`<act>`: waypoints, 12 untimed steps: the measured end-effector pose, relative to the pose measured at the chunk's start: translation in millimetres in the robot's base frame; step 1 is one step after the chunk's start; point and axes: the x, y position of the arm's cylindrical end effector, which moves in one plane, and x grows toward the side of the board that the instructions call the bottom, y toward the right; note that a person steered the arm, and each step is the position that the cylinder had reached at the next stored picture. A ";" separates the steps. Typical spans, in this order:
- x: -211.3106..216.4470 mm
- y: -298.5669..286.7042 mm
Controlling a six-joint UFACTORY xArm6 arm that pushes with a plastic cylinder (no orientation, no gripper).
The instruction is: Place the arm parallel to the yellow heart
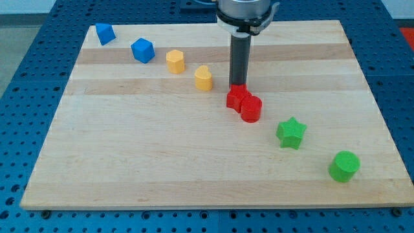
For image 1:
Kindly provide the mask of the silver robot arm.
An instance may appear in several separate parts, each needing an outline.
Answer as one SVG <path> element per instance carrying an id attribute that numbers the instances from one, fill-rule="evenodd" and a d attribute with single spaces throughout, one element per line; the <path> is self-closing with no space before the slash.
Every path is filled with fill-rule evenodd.
<path id="1" fill-rule="evenodd" d="M 217 24 L 237 38 L 257 36 L 271 24 L 279 6 L 271 0 L 220 0 Z"/>

